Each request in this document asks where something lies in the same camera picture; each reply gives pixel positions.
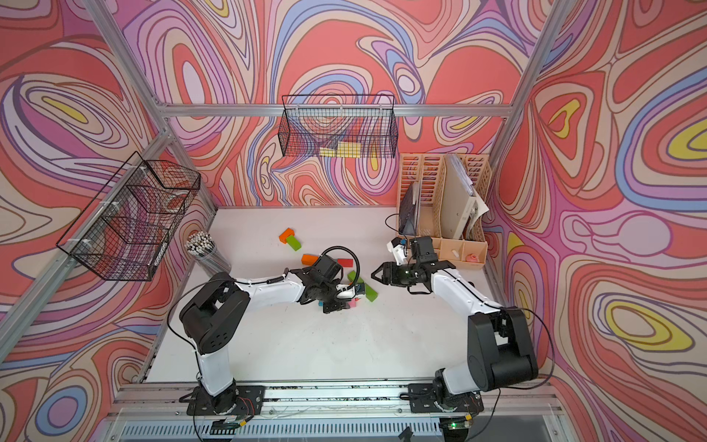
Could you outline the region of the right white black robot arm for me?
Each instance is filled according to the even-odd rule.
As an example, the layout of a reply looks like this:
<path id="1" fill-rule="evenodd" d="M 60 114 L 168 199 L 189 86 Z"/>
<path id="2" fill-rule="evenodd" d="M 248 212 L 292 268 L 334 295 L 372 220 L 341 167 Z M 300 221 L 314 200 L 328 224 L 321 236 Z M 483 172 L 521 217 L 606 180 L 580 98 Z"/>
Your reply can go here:
<path id="1" fill-rule="evenodd" d="M 479 392 L 536 379 L 539 367 L 522 309 L 505 307 L 482 294 L 453 263 L 438 258 L 429 237 L 395 238 L 387 250 L 393 260 L 381 263 L 371 274 L 374 280 L 411 295 L 422 285 L 423 295 L 441 298 L 467 320 L 466 360 L 438 370 L 431 391 L 410 392 L 411 401 L 430 401 L 456 411 L 464 399 Z"/>

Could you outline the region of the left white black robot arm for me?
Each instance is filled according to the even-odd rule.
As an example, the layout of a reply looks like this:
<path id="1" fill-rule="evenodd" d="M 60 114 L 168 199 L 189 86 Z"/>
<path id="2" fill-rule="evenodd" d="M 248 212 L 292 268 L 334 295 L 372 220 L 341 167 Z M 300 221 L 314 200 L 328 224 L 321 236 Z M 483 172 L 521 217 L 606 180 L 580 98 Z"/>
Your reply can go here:
<path id="1" fill-rule="evenodd" d="M 243 317 L 278 304 L 320 303 L 325 314 L 349 309 L 366 289 L 362 282 L 344 283 L 341 273 L 337 261 L 322 256 L 312 266 L 286 269 L 271 278 L 237 280 L 226 272 L 212 276 L 179 314 L 199 370 L 189 414 L 259 414 L 254 392 L 241 392 L 230 368 L 228 345 Z"/>

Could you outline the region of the orange block middle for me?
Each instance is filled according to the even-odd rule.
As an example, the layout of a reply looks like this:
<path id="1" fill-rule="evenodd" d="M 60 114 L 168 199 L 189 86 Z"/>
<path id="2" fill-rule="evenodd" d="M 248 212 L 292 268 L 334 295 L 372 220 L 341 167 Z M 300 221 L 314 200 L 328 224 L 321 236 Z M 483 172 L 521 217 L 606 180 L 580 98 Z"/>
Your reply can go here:
<path id="1" fill-rule="evenodd" d="M 318 259 L 320 259 L 320 256 L 318 255 L 303 254 L 301 257 L 301 263 L 303 266 L 312 266 L 318 261 Z"/>

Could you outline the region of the orange block far back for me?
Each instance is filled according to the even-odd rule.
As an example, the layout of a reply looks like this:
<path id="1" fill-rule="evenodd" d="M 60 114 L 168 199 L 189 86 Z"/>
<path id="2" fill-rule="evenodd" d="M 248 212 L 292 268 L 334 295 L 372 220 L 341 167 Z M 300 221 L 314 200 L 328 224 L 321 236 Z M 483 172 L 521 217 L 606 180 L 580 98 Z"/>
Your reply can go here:
<path id="1" fill-rule="evenodd" d="M 292 228 L 287 228 L 282 234 L 279 235 L 279 241 L 283 244 L 287 244 L 287 239 L 294 235 L 294 230 L 292 230 Z"/>

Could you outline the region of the dark tablet in organizer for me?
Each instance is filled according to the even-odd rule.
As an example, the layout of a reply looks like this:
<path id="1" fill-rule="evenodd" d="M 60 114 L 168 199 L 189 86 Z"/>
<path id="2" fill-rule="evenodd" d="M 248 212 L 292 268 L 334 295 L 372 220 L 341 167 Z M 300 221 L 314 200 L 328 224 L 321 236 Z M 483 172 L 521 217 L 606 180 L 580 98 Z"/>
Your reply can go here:
<path id="1" fill-rule="evenodd" d="M 421 184 L 413 182 L 403 196 L 399 209 L 399 234 L 414 237 L 417 234 L 421 209 Z"/>

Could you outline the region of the white folder in organizer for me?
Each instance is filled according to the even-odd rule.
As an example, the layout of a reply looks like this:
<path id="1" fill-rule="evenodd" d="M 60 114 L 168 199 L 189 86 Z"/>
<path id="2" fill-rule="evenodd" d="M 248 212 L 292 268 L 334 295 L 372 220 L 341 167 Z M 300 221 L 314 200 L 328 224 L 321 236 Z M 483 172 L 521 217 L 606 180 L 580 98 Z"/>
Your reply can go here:
<path id="1" fill-rule="evenodd" d="M 482 217 L 492 178 L 487 155 L 445 154 L 439 232 L 444 239 L 484 242 Z"/>

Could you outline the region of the yellow sticky notes pad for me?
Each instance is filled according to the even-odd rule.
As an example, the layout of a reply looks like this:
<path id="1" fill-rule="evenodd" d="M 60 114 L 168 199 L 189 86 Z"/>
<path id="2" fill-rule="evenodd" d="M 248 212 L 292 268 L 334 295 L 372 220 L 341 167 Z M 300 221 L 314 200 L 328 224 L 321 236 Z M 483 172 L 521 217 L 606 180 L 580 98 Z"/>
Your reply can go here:
<path id="1" fill-rule="evenodd" d="M 362 145 L 356 142 L 339 142 L 336 147 L 322 147 L 319 155 L 324 158 L 362 158 Z"/>

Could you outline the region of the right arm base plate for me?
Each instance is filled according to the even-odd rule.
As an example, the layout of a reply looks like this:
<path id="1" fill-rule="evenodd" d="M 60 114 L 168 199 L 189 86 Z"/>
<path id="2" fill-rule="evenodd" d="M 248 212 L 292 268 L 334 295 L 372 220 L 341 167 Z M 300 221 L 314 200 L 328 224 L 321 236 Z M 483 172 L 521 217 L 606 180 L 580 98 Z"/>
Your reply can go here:
<path id="1" fill-rule="evenodd" d="M 470 414 L 475 416 L 484 411 L 482 397 L 473 392 L 452 394 L 442 384 L 411 383 L 406 392 L 400 394 L 413 414 Z"/>

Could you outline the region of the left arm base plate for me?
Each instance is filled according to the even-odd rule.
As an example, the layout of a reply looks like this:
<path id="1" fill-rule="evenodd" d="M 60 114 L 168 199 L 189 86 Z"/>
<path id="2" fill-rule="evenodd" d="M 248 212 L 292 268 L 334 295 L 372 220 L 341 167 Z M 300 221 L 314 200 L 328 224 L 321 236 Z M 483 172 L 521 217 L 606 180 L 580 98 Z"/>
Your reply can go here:
<path id="1" fill-rule="evenodd" d="M 180 400 L 187 404 L 189 416 L 256 416 L 264 405 L 265 386 L 234 385 L 212 396 L 199 385 Z"/>

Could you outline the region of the aluminium front rail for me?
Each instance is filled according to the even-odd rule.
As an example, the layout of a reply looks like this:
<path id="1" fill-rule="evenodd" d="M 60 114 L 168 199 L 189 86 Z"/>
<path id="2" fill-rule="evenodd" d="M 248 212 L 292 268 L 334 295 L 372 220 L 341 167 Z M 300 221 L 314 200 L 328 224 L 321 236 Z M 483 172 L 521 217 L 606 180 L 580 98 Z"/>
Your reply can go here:
<path id="1" fill-rule="evenodd" d="M 261 396 L 238 401 L 240 406 L 255 405 L 260 419 L 319 417 L 407 417 L 412 415 L 408 401 L 401 394 L 410 383 L 422 379 L 334 380 L 334 381 L 239 381 L 237 390 L 264 388 Z M 148 382 L 132 384 L 119 390 L 109 409 L 109 416 L 143 413 L 150 417 L 186 416 L 187 403 L 180 398 L 196 388 L 193 382 Z M 537 390 L 504 389 L 484 392 L 483 416 L 563 416 L 555 388 L 548 385 Z"/>

